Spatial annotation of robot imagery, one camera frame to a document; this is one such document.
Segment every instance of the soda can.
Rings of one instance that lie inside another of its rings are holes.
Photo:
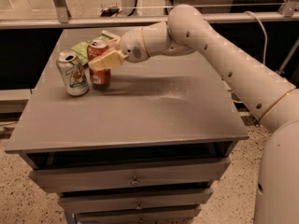
[[[87,57],[88,61],[91,61],[95,57],[101,56],[109,46],[106,41],[102,39],[94,39],[87,47]],[[90,79],[93,87],[97,90],[103,90],[109,87],[111,80],[111,70],[96,71],[91,67],[90,69]]]
[[[73,50],[60,52],[56,61],[67,92],[72,96],[80,96],[89,90],[87,78],[81,60]]]

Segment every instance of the terrazzo floor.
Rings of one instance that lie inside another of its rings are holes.
[[[157,224],[252,224],[255,191],[263,148],[270,133],[256,127],[247,113],[242,114],[249,139],[237,143],[230,155],[231,165],[202,212],[192,220],[158,221]],[[13,125],[0,134],[0,223],[65,224],[63,209],[56,194],[47,194],[28,178],[30,167],[18,156],[4,152]]]

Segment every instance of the table top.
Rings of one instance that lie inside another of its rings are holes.
[[[122,35],[132,28],[106,30]],[[106,91],[71,97],[56,67],[59,52],[101,34],[64,30],[6,148],[38,153],[248,138],[221,78],[198,52],[125,62]]]

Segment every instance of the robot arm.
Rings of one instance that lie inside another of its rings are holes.
[[[125,34],[121,49],[134,63],[154,55],[200,52],[251,114],[274,133],[262,158],[254,223],[298,221],[299,90],[294,85],[219,35],[187,5],[175,7],[167,23]]]

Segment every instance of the drawer handle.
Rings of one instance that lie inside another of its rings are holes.
[[[136,187],[139,186],[140,182],[137,180],[136,176],[133,176],[133,181],[131,182],[131,185]]]
[[[135,208],[137,211],[141,211],[143,209],[141,203],[138,203],[138,205]]]

